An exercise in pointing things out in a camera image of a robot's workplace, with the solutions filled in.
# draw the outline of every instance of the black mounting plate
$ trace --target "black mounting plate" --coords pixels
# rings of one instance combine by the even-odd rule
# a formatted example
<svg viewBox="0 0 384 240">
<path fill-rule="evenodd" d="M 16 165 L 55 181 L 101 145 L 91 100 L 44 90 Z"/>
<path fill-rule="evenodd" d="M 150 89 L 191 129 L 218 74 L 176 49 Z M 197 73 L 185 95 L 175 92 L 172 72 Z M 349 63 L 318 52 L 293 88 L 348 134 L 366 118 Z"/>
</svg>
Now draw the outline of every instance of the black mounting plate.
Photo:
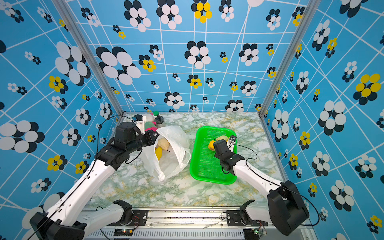
<svg viewBox="0 0 384 240">
<path fill-rule="evenodd" d="M 134 210 L 132 210 L 132 212 L 133 212 L 132 221 L 130 221 L 130 223 L 128 225 L 126 225 L 125 227 L 128 227 L 128 226 L 133 227 L 135 225 L 135 220 L 134 220 L 135 216 L 140 219 L 139 226 L 145 226 L 145 224 L 147 222 L 147 217 L 148 217 L 148 210 L 134 209 Z M 111 223 L 108 226 L 123 227 L 119 223 Z"/>
<path fill-rule="evenodd" d="M 255 221 L 252 225 L 243 224 L 240 217 L 240 210 L 227 210 L 227 224 L 230 227 L 260 227 L 259 221 Z M 263 226 L 268 226 L 268 222 L 260 221 Z"/>
</svg>

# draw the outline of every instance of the green basket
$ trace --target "green basket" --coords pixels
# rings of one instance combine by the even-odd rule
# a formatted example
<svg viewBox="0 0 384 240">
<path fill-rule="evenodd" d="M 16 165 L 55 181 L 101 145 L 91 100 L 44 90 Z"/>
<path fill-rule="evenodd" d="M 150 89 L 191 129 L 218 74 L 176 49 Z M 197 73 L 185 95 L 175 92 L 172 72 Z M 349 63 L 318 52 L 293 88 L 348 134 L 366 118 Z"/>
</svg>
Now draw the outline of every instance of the green basket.
<svg viewBox="0 0 384 240">
<path fill-rule="evenodd" d="M 210 141 L 226 135 L 235 135 L 230 129 L 220 127 L 201 127 L 197 130 L 195 145 L 193 147 L 189 172 L 191 176 L 200 181 L 214 182 L 229 185 L 236 181 L 237 176 L 224 174 L 221 170 L 220 160 L 215 158 L 215 152 L 208 149 Z"/>
</svg>

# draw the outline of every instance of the marble patterned surface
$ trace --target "marble patterned surface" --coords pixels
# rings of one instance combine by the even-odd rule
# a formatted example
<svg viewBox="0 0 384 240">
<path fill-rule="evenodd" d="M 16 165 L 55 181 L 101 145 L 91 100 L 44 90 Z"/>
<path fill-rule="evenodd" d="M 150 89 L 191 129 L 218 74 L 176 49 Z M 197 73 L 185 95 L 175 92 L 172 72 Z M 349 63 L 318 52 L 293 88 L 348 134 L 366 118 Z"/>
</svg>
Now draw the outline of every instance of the marble patterned surface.
<svg viewBox="0 0 384 240">
<path fill-rule="evenodd" d="M 257 160 L 249 160 L 253 166 L 273 178 L 282 180 L 272 150 L 266 139 L 257 113 L 164 113 L 165 126 L 179 125 L 191 138 L 194 146 L 196 131 L 202 126 L 232 129 L 238 144 L 254 149 Z M 238 147 L 245 158 L 254 157 L 250 150 Z M 247 182 L 237 178 L 231 185 L 214 184 L 195 180 L 189 173 L 189 165 L 178 175 L 162 184 L 151 181 L 140 157 L 121 167 L 96 191 L 90 207 L 106 207 L 121 199 L 133 207 L 169 206 L 239 206 L 250 199 L 267 205 L 266 199 Z"/>
</svg>

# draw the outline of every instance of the bottle with green cap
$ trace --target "bottle with green cap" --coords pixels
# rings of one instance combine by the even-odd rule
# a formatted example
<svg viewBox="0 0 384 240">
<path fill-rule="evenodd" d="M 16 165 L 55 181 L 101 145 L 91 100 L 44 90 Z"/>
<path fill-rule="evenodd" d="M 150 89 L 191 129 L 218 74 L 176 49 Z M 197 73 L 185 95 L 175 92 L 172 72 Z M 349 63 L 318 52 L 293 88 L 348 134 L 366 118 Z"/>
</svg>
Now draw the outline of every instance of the bottle with green cap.
<svg viewBox="0 0 384 240">
<path fill-rule="evenodd" d="M 156 116 L 155 118 L 156 127 L 157 128 L 164 127 L 164 117 L 160 116 L 158 111 L 154 111 L 153 115 Z"/>
</svg>

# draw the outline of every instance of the green marble countertop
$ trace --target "green marble countertop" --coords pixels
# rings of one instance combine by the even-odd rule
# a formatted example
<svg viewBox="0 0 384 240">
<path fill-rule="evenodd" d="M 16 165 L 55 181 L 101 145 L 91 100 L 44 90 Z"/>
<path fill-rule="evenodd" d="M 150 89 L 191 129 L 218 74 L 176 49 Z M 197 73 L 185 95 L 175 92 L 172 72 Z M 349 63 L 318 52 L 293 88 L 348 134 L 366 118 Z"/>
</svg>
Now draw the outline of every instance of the green marble countertop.
<svg viewBox="0 0 384 240">
<path fill-rule="evenodd" d="M 238 144 L 254 149 L 257 160 L 248 161 L 264 173 L 282 180 L 271 147 L 257 113 L 161 113 L 165 126 L 179 125 L 188 134 L 190 151 L 194 137 L 202 126 L 223 127 L 236 132 Z M 243 157 L 254 157 L 250 150 L 238 147 Z M 152 177 L 140 157 L 131 164 L 123 164 L 108 178 L 92 197 L 89 207 L 106 207 L 121 199 L 133 207 L 174 206 L 239 206 L 250 199 L 268 205 L 266 199 L 247 182 L 237 178 L 231 185 L 195 180 L 188 166 L 161 185 L 151 182 Z"/>
</svg>

